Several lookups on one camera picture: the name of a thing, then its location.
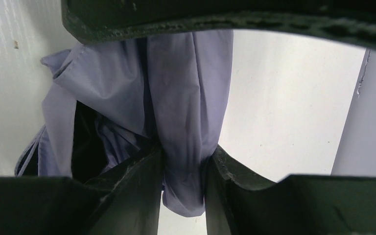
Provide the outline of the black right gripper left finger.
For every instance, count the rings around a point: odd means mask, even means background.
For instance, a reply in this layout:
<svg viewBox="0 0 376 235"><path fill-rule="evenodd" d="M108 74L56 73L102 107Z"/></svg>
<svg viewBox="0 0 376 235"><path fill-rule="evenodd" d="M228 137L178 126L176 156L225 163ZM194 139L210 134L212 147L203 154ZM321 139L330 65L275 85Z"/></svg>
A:
<svg viewBox="0 0 376 235"><path fill-rule="evenodd" d="M0 235L155 235L162 183L159 145L86 183L0 177Z"/></svg>

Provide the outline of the purple folding umbrella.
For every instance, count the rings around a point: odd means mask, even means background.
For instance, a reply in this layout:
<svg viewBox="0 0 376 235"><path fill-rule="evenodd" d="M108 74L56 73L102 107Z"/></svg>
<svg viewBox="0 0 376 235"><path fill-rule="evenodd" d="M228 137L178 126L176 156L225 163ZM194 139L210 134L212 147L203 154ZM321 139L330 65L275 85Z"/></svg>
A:
<svg viewBox="0 0 376 235"><path fill-rule="evenodd" d="M86 182L160 143L163 204L184 217L204 213L206 164L217 148L232 75L234 33L149 36L45 56L52 85L44 126L16 176Z"/></svg>

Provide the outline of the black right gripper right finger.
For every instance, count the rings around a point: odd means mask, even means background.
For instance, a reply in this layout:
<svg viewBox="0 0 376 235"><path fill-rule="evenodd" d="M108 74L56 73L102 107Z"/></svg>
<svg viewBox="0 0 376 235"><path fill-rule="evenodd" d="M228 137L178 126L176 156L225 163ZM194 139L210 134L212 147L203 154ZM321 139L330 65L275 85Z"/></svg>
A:
<svg viewBox="0 0 376 235"><path fill-rule="evenodd" d="M275 183L217 147L205 207L210 235L376 235L376 178L289 175Z"/></svg>

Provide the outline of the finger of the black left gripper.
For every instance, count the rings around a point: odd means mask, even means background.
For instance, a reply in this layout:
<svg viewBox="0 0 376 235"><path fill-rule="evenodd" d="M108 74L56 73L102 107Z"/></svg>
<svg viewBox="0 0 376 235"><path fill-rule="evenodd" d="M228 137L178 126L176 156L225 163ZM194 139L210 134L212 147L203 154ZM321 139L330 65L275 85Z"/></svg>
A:
<svg viewBox="0 0 376 235"><path fill-rule="evenodd" d="M376 0L63 0L83 44L211 29L302 34L376 50Z"/></svg>

